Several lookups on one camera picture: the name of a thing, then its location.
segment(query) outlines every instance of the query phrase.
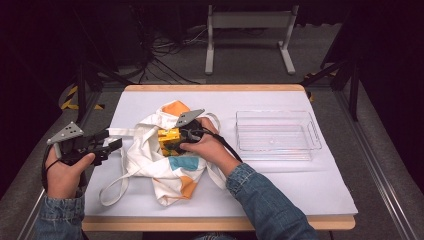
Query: jeans jacket cuff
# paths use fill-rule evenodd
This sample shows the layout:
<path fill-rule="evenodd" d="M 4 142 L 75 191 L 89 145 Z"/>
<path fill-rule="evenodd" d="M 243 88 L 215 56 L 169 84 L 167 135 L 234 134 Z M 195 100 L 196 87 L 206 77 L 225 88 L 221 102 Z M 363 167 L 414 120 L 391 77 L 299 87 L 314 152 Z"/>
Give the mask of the jeans jacket cuff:
<path fill-rule="evenodd" d="M 231 195 L 235 197 L 243 184 L 255 173 L 256 171 L 246 163 L 238 165 L 227 178 L 227 189 Z"/>
<path fill-rule="evenodd" d="M 44 220 L 84 219 L 84 195 L 73 199 L 55 199 L 44 196 L 39 217 Z"/>

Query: hand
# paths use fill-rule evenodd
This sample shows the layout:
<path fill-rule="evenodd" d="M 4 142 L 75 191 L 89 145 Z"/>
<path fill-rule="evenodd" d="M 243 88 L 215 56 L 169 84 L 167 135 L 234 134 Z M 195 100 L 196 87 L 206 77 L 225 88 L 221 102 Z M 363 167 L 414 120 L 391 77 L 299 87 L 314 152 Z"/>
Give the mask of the hand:
<path fill-rule="evenodd" d="M 209 118 L 203 117 L 197 120 L 202 127 L 207 128 L 213 133 L 218 133 L 218 130 Z M 182 143 L 180 148 L 199 154 L 206 161 L 218 166 L 225 176 L 228 176 L 240 164 L 217 139 L 206 133 L 203 134 L 199 142 Z"/>
<path fill-rule="evenodd" d="M 75 198 L 81 173 L 93 162 L 95 155 L 89 153 L 73 166 L 62 162 L 55 163 L 47 172 L 47 196 L 57 199 Z M 56 152 L 52 147 L 46 160 L 49 167 L 57 160 Z"/>

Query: denim sleeve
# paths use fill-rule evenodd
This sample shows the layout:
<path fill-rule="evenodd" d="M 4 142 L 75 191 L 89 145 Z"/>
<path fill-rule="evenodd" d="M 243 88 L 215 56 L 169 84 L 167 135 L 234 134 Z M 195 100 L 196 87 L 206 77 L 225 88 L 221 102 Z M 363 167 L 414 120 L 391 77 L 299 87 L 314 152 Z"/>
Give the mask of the denim sleeve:
<path fill-rule="evenodd" d="M 227 188 L 243 206 L 258 239 L 318 239 L 305 214 L 249 165 L 234 169 Z"/>
<path fill-rule="evenodd" d="M 34 239 L 83 239 L 84 196 L 54 199 L 44 196 L 35 222 Z"/>

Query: right hand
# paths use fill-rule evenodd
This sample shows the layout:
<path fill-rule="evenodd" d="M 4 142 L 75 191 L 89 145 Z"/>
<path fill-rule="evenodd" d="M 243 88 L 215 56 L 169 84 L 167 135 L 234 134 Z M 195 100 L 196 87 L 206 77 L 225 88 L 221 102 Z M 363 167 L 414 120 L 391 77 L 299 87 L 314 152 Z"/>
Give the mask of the right hand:
<path fill-rule="evenodd" d="M 206 117 L 198 118 L 202 127 L 218 134 L 218 130 Z M 182 143 L 180 148 L 189 152 L 199 154 L 203 159 L 218 166 L 225 176 L 228 176 L 240 162 L 231 155 L 227 149 L 210 134 L 203 134 L 197 143 Z"/>

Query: canvas bag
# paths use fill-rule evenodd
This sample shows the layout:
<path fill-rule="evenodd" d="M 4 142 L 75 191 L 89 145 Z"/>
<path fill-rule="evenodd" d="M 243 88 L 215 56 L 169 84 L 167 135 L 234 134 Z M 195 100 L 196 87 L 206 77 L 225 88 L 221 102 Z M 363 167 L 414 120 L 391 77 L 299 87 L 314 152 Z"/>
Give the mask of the canvas bag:
<path fill-rule="evenodd" d="M 143 119 L 134 129 L 109 128 L 109 141 L 122 136 L 133 136 L 133 144 L 128 151 L 125 151 L 124 147 L 121 148 L 123 175 L 100 191 L 99 199 L 102 205 L 110 206 L 118 202 L 127 190 L 129 178 L 132 176 L 151 178 L 156 199 L 164 206 L 180 199 L 190 199 L 205 169 L 215 184 L 225 189 L 224 174 L 220 170 L 217 173 L 213 171 L 212 164 L 200 156 L 193 153 L 172 157 L 162 155 L 158 130 L 174 128 L 178 116 L 187 111 L 190 110 L 183 103 L 173 101 Z M 105 200 L 105 191 L 118 182 L 121 182 L 118 196 Z"/>

